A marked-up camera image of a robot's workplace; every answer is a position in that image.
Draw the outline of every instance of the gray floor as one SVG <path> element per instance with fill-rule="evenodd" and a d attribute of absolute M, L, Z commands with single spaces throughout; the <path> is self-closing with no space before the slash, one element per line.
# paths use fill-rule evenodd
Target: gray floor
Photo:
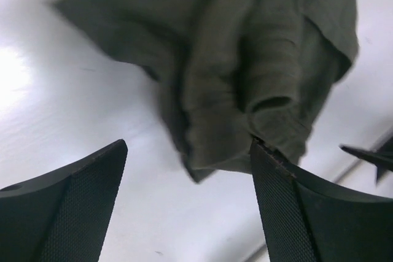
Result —
<path fill-rule="evenodd" d="M 130 151 L 100 261 L 244 261 L 263 244 L 251 178 L 220 172 L 194 185 L 158 117 L 156 85 L 101 54 L 48 1 L 0 0 L 0 187 L 124 138 Z M 360 58 L 302 162 L 326 179 L 352 163 L 338 144 L 369 147 L 393 125 L 392 2 L 359 0 Z M 379 188 L 372 177 L 364 164 L 344 184 L 393 196 L 391 175 Z"/>

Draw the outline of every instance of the black pointed object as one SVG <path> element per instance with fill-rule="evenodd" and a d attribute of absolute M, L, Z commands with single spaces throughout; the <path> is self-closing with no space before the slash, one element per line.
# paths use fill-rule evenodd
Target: black pointed object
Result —
<path fill-rule="evenodd" d="M 368 150 L 363 150 L 361 148 L 348 147 L 347 145 L 342 145 L 340 148 L 344 152 L 355 156 L 360 160 L 374 164 L 377 167 L 376 182 L 378 183 L 387 171 L 393 172 L 393 152 L 388 152 L 387 150 L 382 149 L 383 147 L 385 147 L 385 144 L 376 152 L 369 152 Z"/>

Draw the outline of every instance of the cloth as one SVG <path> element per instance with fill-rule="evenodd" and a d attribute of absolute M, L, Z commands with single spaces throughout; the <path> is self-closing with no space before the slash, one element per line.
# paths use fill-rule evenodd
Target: cloth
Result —
<path fill-rule="evenodd" d="M 117 61 L 160 82 L 162 117 L 197 182 L 251 173 L 252 137 L 294 164 L 357 55 L 356 0 L 60 0 Z"/>

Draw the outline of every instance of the dark green cloth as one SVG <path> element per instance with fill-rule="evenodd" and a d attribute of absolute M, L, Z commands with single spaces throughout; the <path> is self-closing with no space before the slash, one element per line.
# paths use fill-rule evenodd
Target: dark green cloth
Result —
<path fill-rule="evenodd" d="M 163 119 L 194 179 L 250 172 L 252 136 L 292 163 L 357 55 L 356 0 L 60 0 L 118 61 L 161 85 Z"/>

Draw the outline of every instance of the folded fabric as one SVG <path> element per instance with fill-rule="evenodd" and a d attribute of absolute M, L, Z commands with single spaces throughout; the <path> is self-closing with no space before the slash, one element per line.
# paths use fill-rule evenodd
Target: folded fabric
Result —
<path fill-rule="evenodd" d="M 161 85 L 163 121 L 196 182 L 250 173 L 258 137 L 297 164 L 357 55 L 356 0 L 60 0 L 70 22 Z"/>

